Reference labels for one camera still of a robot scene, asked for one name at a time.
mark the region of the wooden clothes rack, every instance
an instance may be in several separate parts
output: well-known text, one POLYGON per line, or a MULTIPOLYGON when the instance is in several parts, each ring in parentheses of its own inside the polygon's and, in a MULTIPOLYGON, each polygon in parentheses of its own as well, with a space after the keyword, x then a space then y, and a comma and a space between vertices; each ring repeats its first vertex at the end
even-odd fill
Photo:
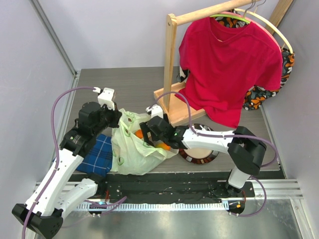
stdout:
MULTIPOLYGON (((220 12, 228 11, 240 6, 250 4, 252 0, 231 0, 214 6, 210 6, 201 10, 186 13, 180 16, 174 14, 167 15, 166 19, 166 40, 165 40, 165 65, 164 65, 164 88, 154 91, 154 97, 170 91, 179 91, 185 87, 185 83, 176 83, 172 85, 174 53, 176 45, 176 30, 177 27, 189 22, 193 22, 204 17, 208 17, 220 12)), ((162 97, 158 104, 167 113, 170 123, 175 126, 188 122, 187 105, 174 94, 162 97)), ((192 119, 205 115, 205 110, 191 108, 192 119)))

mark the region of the green hanger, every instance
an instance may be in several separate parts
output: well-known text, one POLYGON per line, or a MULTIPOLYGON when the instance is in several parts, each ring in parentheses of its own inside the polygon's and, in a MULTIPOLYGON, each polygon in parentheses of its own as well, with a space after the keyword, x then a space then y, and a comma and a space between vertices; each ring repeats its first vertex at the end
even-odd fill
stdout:
POLYGON ((241 21, 244 21, 246 23, 250 23, 249 20, 243 18, 243 17, 239 17, 239 16, 234 16, 234 15, 228 15, 228 14, 215 14, 213 16, 210 16, 210 17, 218 17, 218 16, 222 16, 222 17, 230 17, 230 18, 233 18, 233 19, 237 19, 237 20, 241 20, 241 21))

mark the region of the blue checkered towel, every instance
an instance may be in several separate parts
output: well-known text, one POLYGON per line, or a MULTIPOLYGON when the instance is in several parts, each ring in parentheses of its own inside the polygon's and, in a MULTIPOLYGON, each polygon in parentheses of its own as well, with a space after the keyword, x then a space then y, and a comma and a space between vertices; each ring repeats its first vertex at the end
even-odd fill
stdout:
POLYGON ((96 144, 84 158, 76 170, 84 173, 96 173, 103 177, 112 168, 111 137, 100 134, 96 138, 96 144))

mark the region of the round plate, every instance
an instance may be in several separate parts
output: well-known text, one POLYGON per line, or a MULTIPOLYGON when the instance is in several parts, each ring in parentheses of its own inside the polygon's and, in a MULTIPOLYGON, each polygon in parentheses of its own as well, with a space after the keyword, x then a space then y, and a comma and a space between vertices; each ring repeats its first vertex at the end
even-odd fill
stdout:
MULTIPOLYGON (((210 127, 194 123, 193 124, 195 129, 201 129, 206 131, 213 131, 210 127)), ((204 164, 213 161, 217 155, 218 151, 213 151, 207 148, 192 148, 192 149, 180 149, 179 154, 186 159, 188 162, 195 163, 195 164, 204 164)))

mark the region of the wooden base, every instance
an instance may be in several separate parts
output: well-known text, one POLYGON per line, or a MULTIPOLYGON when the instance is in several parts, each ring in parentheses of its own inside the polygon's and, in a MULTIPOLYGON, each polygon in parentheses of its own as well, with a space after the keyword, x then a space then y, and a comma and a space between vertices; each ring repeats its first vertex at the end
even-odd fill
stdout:
MULTIPOLYGON (((171 91, 179 91, 185 87, 185 83, 175 83, 171 86, 171 91)), ((164 93, 164 88, 154 91, 154 97, 157 99, 164 93)), ((173 126, 188 123, 188 110, 187 104, 177 98, 174 94, 170 95, 169 112, 167 112, 164 106, 163 98, 160 98, 158 104, 163 108, 164 112, 168 115, 169 122, 173 126)), ((196 119, 206 114, 205 110, 196 111, 192 107, 190 108, 191 118, 196 119)))

